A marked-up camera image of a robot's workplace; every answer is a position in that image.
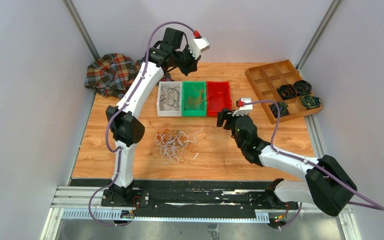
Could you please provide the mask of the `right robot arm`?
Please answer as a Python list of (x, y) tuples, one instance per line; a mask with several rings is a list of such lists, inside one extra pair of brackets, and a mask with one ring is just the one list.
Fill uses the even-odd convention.
[(270, 142), (258, 136), (257, 126), (248, 115), (235, 115), (233, 110), (224, 108), (217, 113), (216, 125), (231, 131), (231, 137), (248, 162), (300, 178), (300, 181), (280, 178), (273, 181), (265, 195), (271, 208), (277, 209), (285, 202), (301, 202), (314, 204), (323, 213), (336, 217), (357, 190), (334, 157), (325, 154), (316, 158), (274, 150)]

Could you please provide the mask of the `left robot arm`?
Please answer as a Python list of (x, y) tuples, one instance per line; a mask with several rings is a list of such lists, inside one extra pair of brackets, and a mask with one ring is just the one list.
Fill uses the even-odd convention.
[(108, 192), (122, 207), (129, 206), (135, 199), (134, 156), (145, 134), (145, 126), (139, 117), (152, 89), (169, 70), (178, 68), (185, 76), (197, 71), (202, 53), (210, 47), (209, 41), (195, 30), (194, 38), (181, 49), (184, 35), (183, 31), (168, 27), (162, 40), (153, 43), (150, 39), (144, 62), (133, 84), (116, 106), (108, 106), (106, 109), (108, 124), (105, 142), (109, 143), (109, 134), (112, 133), (115, 143), (112, 152), (116, 157)]

